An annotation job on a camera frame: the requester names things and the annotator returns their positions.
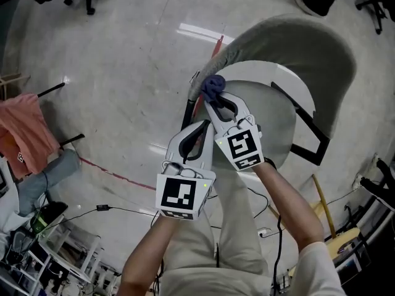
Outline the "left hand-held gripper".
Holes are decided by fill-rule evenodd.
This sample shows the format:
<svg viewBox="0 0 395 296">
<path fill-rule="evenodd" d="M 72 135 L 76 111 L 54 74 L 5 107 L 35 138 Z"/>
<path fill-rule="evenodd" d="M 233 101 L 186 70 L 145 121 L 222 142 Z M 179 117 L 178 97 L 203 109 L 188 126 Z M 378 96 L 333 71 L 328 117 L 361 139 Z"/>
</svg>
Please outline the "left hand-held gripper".
<svg viewBox="0 0 395 296">
<path fill-rule="evenodd" d="M 214 127 L 209 120 L 193 123 L 171 138 L 156 180 L 156 209 L 161 215 L 181 220 L 200 217 L 216 180 L 209 171 L 213 149 Z"/>
</svg>

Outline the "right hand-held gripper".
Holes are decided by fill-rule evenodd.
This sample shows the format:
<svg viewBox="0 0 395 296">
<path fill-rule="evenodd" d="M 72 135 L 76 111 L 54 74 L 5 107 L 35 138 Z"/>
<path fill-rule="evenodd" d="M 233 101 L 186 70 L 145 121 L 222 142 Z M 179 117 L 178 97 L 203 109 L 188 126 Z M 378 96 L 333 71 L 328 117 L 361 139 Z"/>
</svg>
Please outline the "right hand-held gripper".
<svg viewBox="0 0 395 296">
<path fill-rule="evenodd" d="M 222 92 L 219 102 L 204 105 L 217 132 L 214 141 L 235 170 L 247 170 L 265 162 L 262 133 L 242 98 Z"/>
</svg>

